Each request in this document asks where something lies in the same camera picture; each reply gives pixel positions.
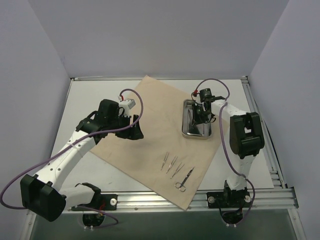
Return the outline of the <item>beige wrapping cloth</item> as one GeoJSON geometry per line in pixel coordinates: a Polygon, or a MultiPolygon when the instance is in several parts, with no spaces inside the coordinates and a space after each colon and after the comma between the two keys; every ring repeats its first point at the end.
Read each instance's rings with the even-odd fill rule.
{"type": "Polygon", "coordinates": [[[206,188],[221,190],[230,173],[223,155],[219,122],[212,124],[208,139],[185,138],[182,135],[183,102],[189,94],[157,79],[146,76],[137,85],[138,108],[143,108],[139,120],[144,135],[140,140],[127,140],[115,136],[102,139],[92,153],[158,195],[184,207],[191,201],[203,179],[210,183],[206,188]],[[166,152],[167,162],[161,170],[166,152]],[[175,164],[166,173],[171,161],[175,164]],[[184,167],[172,178],[180,163],[184,167]],[[189,170],[194,170],[185,183],[186,191],[175,188],[189,170]]]}

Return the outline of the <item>steel surgical scissors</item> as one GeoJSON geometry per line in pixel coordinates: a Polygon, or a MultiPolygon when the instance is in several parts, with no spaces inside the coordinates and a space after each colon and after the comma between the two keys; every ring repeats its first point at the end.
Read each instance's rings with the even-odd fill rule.
{"type": "Polygon", "coordinates": [[[179,189],[180,192],[184,193],[186,191],[185,183],[187,182],[188,178],[190,177],[190,175],[192,174],[193,171],[194,171],[194,167],[189,170],[189,172],[187,173],[187,175],[185,176],[185,178],[181,182],[175,183],[175,185],[174,185],[175,188],[179,189]]]}

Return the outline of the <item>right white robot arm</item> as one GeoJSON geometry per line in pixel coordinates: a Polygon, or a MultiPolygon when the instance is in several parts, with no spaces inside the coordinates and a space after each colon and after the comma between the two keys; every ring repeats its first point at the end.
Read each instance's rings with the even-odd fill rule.
{"type": "Polygon", "coordinates": [[[214,96],[209,88],[191,94],[192,124],[209,124],[218,119],[223,152],[232,173],[224,183],[223,203],[234,206],[245,197],[248,176],[255,157],[265,146],[260,115],[246,112],[214,96]]]}

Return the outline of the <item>steel instrument tray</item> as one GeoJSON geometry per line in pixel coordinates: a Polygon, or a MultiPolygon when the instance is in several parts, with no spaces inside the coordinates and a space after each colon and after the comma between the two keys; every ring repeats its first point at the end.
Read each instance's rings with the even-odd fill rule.
{"type": "Polygon", "coordinates": [[[182,111],[182,135],[185,138],[194,138],[200,140],[209,139],[212,136],[212,126],[210,123],[201,123],[201,124],[194,124],[190,122],[188,117],[188,111],[192,114],[193,118],[193,107],[192,107],[192,100],[185,99],[183,101],[183,111],[182,111]]]}

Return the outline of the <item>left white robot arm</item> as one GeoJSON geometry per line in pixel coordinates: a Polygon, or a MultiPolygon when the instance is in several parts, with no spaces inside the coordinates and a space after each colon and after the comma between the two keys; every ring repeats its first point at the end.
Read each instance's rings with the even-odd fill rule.
{"type": "Polygon", "coordinates": [[[70,188],[62,188],[62,185],[86,153],[109,133],[121,139],[143,139],[139,116],[130,115],[135,105],[134,99],[121,102],[103,99],[98,110],[79,122],[57,158],[34,175],[26,174],[21,179],[22,205],[49,222],[55,221],[68,208],[98,209],[102,204],[100,188],[87,182],[70,188]]]}

